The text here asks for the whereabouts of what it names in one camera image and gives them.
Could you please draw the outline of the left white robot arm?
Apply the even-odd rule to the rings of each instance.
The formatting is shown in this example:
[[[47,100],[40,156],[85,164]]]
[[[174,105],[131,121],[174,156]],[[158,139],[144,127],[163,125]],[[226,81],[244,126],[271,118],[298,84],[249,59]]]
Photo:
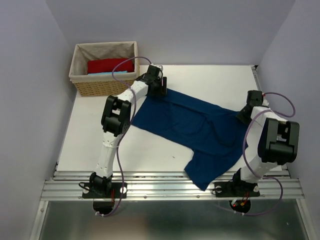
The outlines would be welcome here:
[[[121,138],[126,134],[137,100],[144,96],[165,96],[167,78],[161,65],[149,65],[146,73],[135,79],[123,93],[107,97],[101,117],[103,141],[99,160],[89,177],[88,189],[100,197],[112,191],[113,164]]]

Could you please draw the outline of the dark blue t shirt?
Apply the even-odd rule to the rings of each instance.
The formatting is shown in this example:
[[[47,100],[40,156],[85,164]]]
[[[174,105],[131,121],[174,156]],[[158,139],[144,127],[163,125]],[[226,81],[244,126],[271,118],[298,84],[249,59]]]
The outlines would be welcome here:
[[[237,112],[172,89],[148,96],[133,118],[133,126],[193,151],[184,171],[202,191],[233,167],[243,155],[247,125]]]

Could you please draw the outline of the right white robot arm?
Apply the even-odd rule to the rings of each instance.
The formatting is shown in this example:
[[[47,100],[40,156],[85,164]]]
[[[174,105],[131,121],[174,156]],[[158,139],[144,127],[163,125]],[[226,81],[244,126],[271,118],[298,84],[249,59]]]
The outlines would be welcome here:
[[[266,95],[283,97],[292,107],[292,114],[287,115],[272,111],[266,103]],[[286,96],[276,92],[263,93],[259,90],[247,92],[246,105],[236,115],[240,122],[247,125],[242,142],[242,156],[245,167],[240,168],[230,182],[231,192],[242,195],[258,186],[258,181],[270,170],[295,161],[298,154],[300,125],[289,121],[296,114],[293,102]],[[246,157],[246,143],[250,128],[254,123],[262,127],[257,144],[257,155],[250,161]]]

